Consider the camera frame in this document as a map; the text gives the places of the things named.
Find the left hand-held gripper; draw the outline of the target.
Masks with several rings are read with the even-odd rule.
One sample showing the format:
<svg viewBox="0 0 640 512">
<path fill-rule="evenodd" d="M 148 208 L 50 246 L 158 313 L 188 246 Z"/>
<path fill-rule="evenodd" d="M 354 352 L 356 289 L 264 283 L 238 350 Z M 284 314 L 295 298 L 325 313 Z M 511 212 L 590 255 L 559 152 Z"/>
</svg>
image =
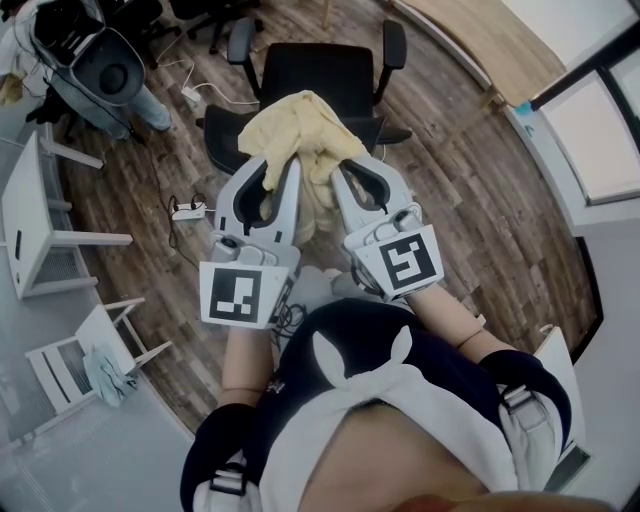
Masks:
<svg viewBox="0 0 640 512">
<path fill-rule="evenodd" d="M 208 261 L 199 264 L 201 320 L 269 329 L 276 326 L 299 274 L 296 237 L 302 170 L 298 157 L 285 165 L 263 220 L 267 162 L 250 158 L 218 194 Z"/>
</svg>

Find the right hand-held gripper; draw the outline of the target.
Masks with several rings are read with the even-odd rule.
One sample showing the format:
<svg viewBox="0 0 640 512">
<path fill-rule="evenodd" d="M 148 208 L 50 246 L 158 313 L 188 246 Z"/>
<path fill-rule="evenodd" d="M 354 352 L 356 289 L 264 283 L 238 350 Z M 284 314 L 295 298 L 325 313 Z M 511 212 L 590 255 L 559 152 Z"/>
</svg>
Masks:
<svg viewBox="0 0 640 512">
<path fill-rule="evenodd" d="M 417 208 L 403 208 L 414 198 L 397 169 L 365 154 L 334 170 L 331 183 L 350 233 L 343 247 L 351 276 L 362 291 L 391 302 L 442 279 L 434 228 Z"/>
</svg>

